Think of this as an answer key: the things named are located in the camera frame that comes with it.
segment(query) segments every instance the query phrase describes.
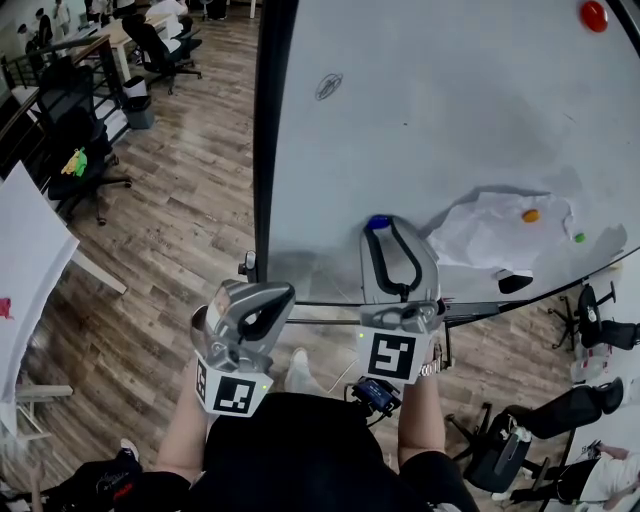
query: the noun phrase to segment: table leg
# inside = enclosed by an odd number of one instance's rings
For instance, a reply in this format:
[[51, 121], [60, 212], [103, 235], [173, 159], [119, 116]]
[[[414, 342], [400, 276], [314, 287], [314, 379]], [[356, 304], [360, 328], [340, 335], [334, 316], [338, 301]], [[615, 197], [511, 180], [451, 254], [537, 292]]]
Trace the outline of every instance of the table leg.
[[124, 45], [118, 46], [117, 51], [120, 67], [122, 68], [122, 76], [124, 77], [124, 81], [127, 82], [131, 80], [131, 73], [129, 73], [129, 64], [127, 64], [127, 54], [124, 51]]
[[89, 272], [89, 274], [102, 281], [104, 284], [113, 288], [119, 294], [122, 295], [127, 291], [127, 287], [124, 284], [118, 281], [111, 274], [107, 273], [101, 267], [96, 265], [80, 251], [76, 250], [76, 252], [73, 253], [73, 257], [71, 258], [71, 260], [74, 261], [80, 268], [85, 269], [87, 272]]

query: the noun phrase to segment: hand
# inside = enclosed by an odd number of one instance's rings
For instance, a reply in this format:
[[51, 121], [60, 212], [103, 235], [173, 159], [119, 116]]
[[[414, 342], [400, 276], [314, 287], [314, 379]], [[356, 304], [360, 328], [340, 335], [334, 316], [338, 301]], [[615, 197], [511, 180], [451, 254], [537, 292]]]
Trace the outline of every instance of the hand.
[[29, 478], [32, 485], [40, 485], [40, 482], [44, 479], [44, 466], [40, 459], [29, 468]]

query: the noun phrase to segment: trash can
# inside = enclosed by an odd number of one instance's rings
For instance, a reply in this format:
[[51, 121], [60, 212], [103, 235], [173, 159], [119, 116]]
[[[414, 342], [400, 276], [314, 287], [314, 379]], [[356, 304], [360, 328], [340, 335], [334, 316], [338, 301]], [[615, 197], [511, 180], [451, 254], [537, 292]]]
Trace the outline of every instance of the trash can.
[[134, 130], [146, 130], [153, 126], [155, 116], [151, 110], [151, 96], [129, 98], [123, 110], [129, 126]]
[[131, 80], [127, 80], [122, 84], [124, 93], [127, 98], [136, 98], [138, 96], [147, 95], [147, 84], [144, 82], [144, 78], [141, 76], [134, 76]]

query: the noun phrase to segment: red ball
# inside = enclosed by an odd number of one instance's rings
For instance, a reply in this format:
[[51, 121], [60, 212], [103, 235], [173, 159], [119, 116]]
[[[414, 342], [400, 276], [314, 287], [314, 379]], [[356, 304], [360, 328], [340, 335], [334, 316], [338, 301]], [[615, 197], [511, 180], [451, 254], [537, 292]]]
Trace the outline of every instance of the red ball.
[[585, 2], [580, 9], [580, 15], [582, 16], [584, 24], [594, 32], [604, 32], [607, 30], [609, 17], [607, 16], [606, 9], [598, 2], [594, 2], [593, 0]]

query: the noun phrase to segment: office chair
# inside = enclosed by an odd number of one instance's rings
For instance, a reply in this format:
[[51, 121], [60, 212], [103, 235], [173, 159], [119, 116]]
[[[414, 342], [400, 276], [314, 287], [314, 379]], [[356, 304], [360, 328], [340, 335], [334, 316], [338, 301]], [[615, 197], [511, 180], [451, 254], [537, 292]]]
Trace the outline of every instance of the office chair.
[[[38, 107], [49, 135], [48, 148], [42, 166], [50, 177], [48, 196], [58, 200], [56, 211], [66, 210], [64, 218], [73, 220], [73, 210], [85, 197], [95, 201], [96, 220], [100, 226], [106, 220], [100, 216], [98, 189], [103, 185], [123, 183], [132, 186], [128, 176], [105, 178], [109, 165], [117, 165], [104, 122], [96, 118], [93, 97], [93, 69], [75, 68], [70, 57], [56, 61], [47, 68], [38, 91]], [[62, 174], [62, 169], [74, 152], [84, 148], [87, 167], [81, 177]]]
[[578, 386], [537, 409], [511, 405], [498, 414], [491, 425], [492, 405], [485, 410], [474, 433], [461, 425], [453, 414], [445, 419], [467, 439], [469, 447], [455, 456], [459, 461], [471, 456], [463, 476], [472, 485], [489, 492], [505, 492], [515, 480], [520, 467], [540, 470], [534, 489], [544, 481], [549, 460], [542, 466], [526, 460], [531, 436], [550, 439], [578, 427], [590, 425], [602, 414], [613, 413], [620, 404], [624, 386], [620, 378], [599, 387]]
[[614, 322], [600, 319], [599, 306], [608, 300], [616, 302], [616, 290], [613, 281], [610, 282], [611, 291], [596, 299], [591, 285], [584, 285], [578, 298], [578, 309], [571, 313], [568, 297], [560, 297], [564, 301], [567, 310], [566, 315], [555, 309], [549, 309], [549, 314], [555, 314], [565, 323], [564, 334], [560, 343], [553, 345], [556, 349], [562, 346], [565, 339], [571, 339], [571, 349], [575, 348], [575, 335], [580, 333], [580, 342], [584, 348], [592, 348], [601, 343], [607, 343], [622, 350], [632, 350], [640, 343], [640, 325], [631, 323]]
[[122, 20], [122, 28], [133, 39], [142, 50], [142, 64], [144, 69], [151, 73], [159, 73], [151, 84], [169, 78], [169, 94], [173, 94], [173, 86], [176, 75], [197, 75], [198, 80], [202, 79], [202, 73], [197, 70], [185, 69], [186, 66], [195, 66], [190, 58], [191, 50], [194, 50], [202, 41], [192, 39], [195, 32], [189, 32], [179, 38], [180, 47], [169, 52], [167, 46], [162, 42], [160, 36], [152, 25], [145, 23], [142, 14], [129, 16]]

